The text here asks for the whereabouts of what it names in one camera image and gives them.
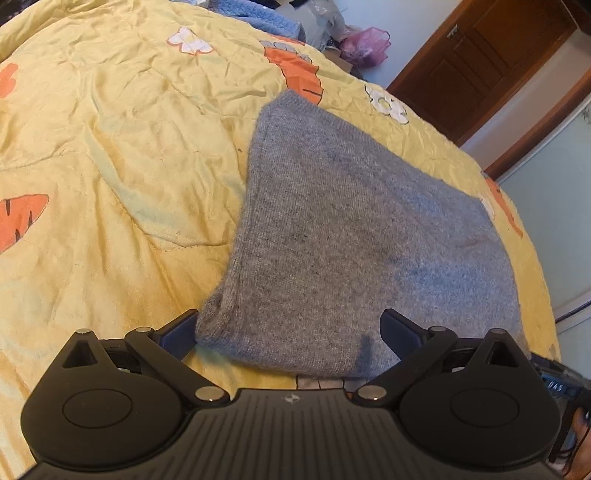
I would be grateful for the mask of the person's right hand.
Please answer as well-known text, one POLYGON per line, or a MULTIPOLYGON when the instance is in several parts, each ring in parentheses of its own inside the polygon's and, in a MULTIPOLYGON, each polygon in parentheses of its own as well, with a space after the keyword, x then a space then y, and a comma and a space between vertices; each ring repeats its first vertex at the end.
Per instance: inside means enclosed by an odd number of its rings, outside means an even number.
POLYGON ((580 408, 575 412, 572 429, 576 435, 577 444, 571 462, 564 470, 564 478, 566 480, 589 479, 591 472, 590 424, 584 409, 580 408))

